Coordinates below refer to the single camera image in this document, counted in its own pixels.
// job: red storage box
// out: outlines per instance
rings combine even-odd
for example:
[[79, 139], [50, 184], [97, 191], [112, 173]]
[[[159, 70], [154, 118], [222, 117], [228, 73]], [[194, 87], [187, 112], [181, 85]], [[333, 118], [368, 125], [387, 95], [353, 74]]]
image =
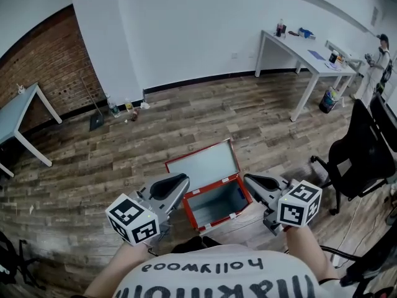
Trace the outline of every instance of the red storage box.
[[190, 178], [182, 201], [193, 228], [201, 232], [237, 217], [252, 203], [230, 139], [167, 161], [166, 167]]

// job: person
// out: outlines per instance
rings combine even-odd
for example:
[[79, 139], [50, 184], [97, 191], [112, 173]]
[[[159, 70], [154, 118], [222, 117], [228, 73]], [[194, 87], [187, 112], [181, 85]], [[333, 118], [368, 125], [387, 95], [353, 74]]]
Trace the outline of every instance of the person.
[[[90, 298], [352, 297], [309, 227], [286, 227], [290, 254], [219, 245], [195, 237], [174, 253], [144, 261], [148, 249], [124, 243], [93, 280]], [[197, 243], [206, 243], [199, 249]], [[190, 247], [187, 253], [180, 253]]]
[[381, 34], [379, 39], [380, 47], [373, 59], [369, 61], [370, 68], [361, 80], [359, 89], [353, 95], [353, 98], [360, 99], [366, 108], [370, 105], [375, 88], [380, 82], [383, 72], [386, 70], [390, 61], [389, 38], [386, 34]]

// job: brick wall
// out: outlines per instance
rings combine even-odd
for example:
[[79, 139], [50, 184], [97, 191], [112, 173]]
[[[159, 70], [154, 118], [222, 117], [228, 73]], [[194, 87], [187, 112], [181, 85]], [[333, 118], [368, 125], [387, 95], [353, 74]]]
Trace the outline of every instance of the brick wall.
[[[69, 6], [38, 24], [0, 58], [0, 107], [17, 95], [17, 83], [28, 87], [35, 82], [58, 115], [90, 105], [80, 76], [96, 102], [105, 99]], [[51, 115], [35, 96], [21, 131], [49, 119]]]

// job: desk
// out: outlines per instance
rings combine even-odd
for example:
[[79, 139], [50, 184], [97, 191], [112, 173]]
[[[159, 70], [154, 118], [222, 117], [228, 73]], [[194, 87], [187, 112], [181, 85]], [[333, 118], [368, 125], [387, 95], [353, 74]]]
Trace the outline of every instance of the desk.
[[268, 31], [262, 30], [261, 46], [259, 49], [259, 55], [255, 70], [256, 77], [259, 77], [261, 73], [263, 49], [264, 49], [265, 41], [267, 39], [274, 42], [279, 47], [287, 51], [289, 54], [297, 58], [298, 60], [298, 66], [296, 70], [297, 74], [299, 74], [302, 65], [305, 65], [309, 69], [309, 71], [311, 71], [311, 73], [313, 74], [308, 86], [306, 87], [305, 92], [303, 93], [299, 101], [299, 104], [297, 105], [297, 108], [294, 110], [294, 112], [291, 115], [291, 121], [293, 122], [296, 121], [296, 119], [300, 115], [300, 112], [304, 108], [307, 100], [309, 99], [311, 92], [313, 92], [313, 89], [316, 86], [317, 80], [320, 77], [326, 77], [326, 76], [337, 77], [336, 82], [334, 83], [334, 87], [336, 88], [342, 76], [350, 76], [350, 78], [347, 79], [347, 81], [342, 85], [342, 88], [339, 90], [339, 95], [341, 96], [345, 91], [347, 85], [350, 83], [353, 76], [355, 75], [355, 71], [352, 70], [350, 67], [342, 68], [340, 66], [341, 69], [340, 71], [334, 71], [328, 68], [324, 64], [325, 61], [316, 59], [308, 50], [316, 51], [326, 61], [328, 61], [328, 58], [331, 54], [330, 50], [328, 50], [322, 43], [319, 43], [316, 40], [312, 40], [309, 38], [295, 37], [290, 34], [286, 34], [285, 38], [283, 37], [279, 38], [274, 36], [274, 33], [271, 30]]
[[[37, 94], [44, 103], [45, 107], [50, 111], [51, 115], [60, 124], [62, 120], [52, 108], [47, 98], [44, 96], [38, 84], [35, 83], [25, 90], [25, 93], [16, 96], [11, 102], [0, 109], [0, 144], [6, 140], [15, 137], [21, 144], [23, 144], [31, 153], [40, 159], [47, 166], [52, 166], [52, 162], [43, 156], [24, 136], [19, 132], [19, 126], [24, 118], [29, 104], [32, 102], [33, 96]], [[9, 176], [14, 176], [12, 172], [8, 171], [3, 165], [0, 169], [4, 170]]]

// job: open box lid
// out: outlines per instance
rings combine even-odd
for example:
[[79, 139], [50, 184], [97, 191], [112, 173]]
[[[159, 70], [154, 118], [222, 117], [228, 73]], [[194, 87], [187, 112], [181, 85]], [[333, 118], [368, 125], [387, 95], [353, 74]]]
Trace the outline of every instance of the open box lid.
[[240, 171], [230, 138], [167, 161], [166, 167], [169, 173], [185, 173], [190, 178], [188, 192], [208, 186]]

